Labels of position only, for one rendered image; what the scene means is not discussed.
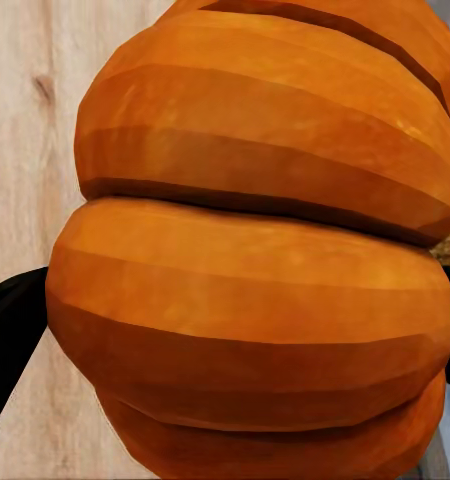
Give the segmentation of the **pumpkin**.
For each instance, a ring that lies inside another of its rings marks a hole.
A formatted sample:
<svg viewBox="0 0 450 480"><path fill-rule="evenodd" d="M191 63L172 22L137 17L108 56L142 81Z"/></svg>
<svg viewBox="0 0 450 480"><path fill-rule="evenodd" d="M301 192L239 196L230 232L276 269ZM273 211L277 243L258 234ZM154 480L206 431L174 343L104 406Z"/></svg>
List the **pumpkin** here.
<svg viewBox="0 0 450 480"><path fill-rule="evenodd" d="M47 320L161 480L396 480L443 418L450 27L176 0L79 104Z"/></svg>

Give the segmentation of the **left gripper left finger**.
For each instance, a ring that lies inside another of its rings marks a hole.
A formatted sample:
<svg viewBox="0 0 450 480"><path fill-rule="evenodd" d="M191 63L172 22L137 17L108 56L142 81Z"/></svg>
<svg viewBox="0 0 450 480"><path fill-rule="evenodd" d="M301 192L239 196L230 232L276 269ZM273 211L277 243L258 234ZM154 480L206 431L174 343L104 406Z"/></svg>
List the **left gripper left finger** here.
<svg viewBox="0 0 450 480"><path fill-rule="evenodd" d="M0 283L0 414L46 327L48 267Z"/></svg>

